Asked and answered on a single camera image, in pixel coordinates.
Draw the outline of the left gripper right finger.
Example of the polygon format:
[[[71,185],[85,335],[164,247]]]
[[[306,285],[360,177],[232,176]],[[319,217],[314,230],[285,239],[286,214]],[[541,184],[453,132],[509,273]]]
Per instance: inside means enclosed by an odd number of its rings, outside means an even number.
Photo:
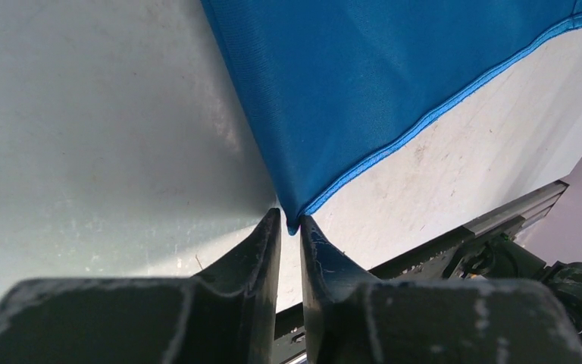
[[[310,363],[582,363],[551,291],[529,280],[385,281],[300,220]]]

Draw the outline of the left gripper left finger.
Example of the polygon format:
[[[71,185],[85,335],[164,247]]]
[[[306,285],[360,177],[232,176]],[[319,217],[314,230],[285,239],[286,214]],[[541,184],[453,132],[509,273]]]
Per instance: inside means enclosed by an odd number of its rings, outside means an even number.
[[[269,363],[281,216],[188,278],[43,278],[0,301],[0,363]]]

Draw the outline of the blue cloth napkin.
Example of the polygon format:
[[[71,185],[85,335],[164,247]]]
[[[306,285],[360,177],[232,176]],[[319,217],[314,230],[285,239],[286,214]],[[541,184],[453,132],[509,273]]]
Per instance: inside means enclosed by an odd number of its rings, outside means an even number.
[[[204,1],[286,225],[549,39],[582,1]]]

